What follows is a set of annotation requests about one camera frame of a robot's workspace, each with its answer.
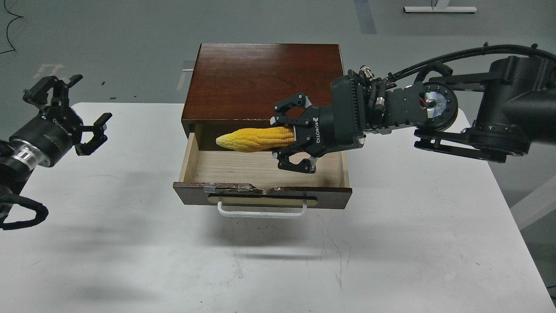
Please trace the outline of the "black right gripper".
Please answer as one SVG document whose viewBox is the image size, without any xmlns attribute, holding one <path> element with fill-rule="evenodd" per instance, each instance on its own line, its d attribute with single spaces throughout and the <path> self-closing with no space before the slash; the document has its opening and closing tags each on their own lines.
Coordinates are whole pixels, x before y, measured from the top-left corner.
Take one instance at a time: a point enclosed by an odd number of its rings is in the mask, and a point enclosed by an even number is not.
<svg viewBox="0 0 556 313">
<path fill-rule="evenodd" d="M 83 79 L 76 74 L 69 82 L 58 77 L 42 77 L 31 89 L 23 91 L 23 101 L 39 109 L 39 114 L 9 138 L 14 148 L 12 159 L 27 168 L 51 168 L 74 145 L 79 156 L 93 154 L 108 137 L 106 123 L 113 116 L 103 113 L 91 126 L 83 126 L 82 119 L 70 108 L 68 91 Z M 92 133 L 87 143 L 80 143 L 81 133 Z"/>
</svg>

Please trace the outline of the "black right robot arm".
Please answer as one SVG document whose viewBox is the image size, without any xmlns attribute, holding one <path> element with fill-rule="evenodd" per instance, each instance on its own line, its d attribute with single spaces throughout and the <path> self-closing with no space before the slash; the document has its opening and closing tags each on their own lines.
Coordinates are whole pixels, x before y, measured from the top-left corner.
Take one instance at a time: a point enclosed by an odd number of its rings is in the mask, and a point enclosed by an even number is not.
<svg viewBox="0 0 556 313">
<path fill-rule="evenodd" d="M 344 75 L 331 44 L 202 44 L 181 123 L 220 125 L 215 147 L 270 151 L 300 173 L 405 127 L 419 149 L 504 163 L 555 143 L 555 55 L 484 44 L 376 77 Z"/>
</svg>

